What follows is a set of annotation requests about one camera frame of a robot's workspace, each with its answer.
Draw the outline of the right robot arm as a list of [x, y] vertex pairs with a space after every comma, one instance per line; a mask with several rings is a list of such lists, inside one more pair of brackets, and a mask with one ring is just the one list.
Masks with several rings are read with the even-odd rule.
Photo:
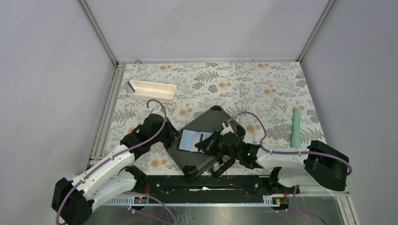
[[317, 140], [309, 146], [269, 150], [246, 143], [235, 133], [217, 131], [195, 147], [211, 156], [228, 156], [248, 169], [272, 168], [274, 177], [269, 180], [269, 187], [275, 193], [287, 187], [314, 184], [344, 191], [347, 176], [352, 173], [346, 155]]

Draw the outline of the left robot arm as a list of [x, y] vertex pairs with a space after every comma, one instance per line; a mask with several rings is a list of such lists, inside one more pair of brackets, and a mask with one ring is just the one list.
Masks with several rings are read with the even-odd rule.
[[136, 172], [124, 172], [146, 154], [152, 145], [173, 142], [180, 133], [168, 118], [149, 114], [143, 124], [125, 135], [106, 157], [71, 180], [61, 178], [54, 187], [51, 207], [58, 225], [82, 225], [111, 198], [145, 188], [145, 179]]

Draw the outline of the white plastic tray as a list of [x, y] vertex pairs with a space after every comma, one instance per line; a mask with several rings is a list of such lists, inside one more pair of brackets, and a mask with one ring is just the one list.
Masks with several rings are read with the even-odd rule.
[[173, 84], [154, 83], [140, 80], [128, 80], [135, 89], [134, 94], [126, 92], [131, 99], [147, 101], [150, 99], [157, 99], [164, 104], [171, 104], [174, 102], [176, 86]]

